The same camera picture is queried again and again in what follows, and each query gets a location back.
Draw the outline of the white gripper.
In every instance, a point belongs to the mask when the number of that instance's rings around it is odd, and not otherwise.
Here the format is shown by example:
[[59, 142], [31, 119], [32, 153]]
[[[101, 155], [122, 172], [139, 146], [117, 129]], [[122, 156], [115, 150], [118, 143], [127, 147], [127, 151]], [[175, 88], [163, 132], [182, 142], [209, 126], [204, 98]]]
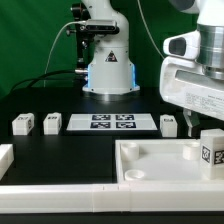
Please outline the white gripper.
[[224, 81], [205, 75], [199, 56], [198, 31], [167, 38], [159, 90], [164, 101], [183, 107], [188, 136], [200, 136], [198, 113], [224, 121]]

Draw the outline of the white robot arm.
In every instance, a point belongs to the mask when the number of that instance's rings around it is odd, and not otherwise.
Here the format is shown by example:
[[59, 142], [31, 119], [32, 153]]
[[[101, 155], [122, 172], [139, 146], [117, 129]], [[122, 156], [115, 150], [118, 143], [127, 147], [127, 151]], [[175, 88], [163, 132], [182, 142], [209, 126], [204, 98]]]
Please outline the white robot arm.
[[[90, 19], [84, 30], [95, 35], [94, 56], [83, 91], [105, 100], [140, 90], [129, 60], [129, 23], [110, 0], [81, 0]], [[169, 0], [179, 11], [198, 16], [197, 29], [163, 43], [160, 70], [164, 101], [186, 113], [224, 121], [224, 0]]]

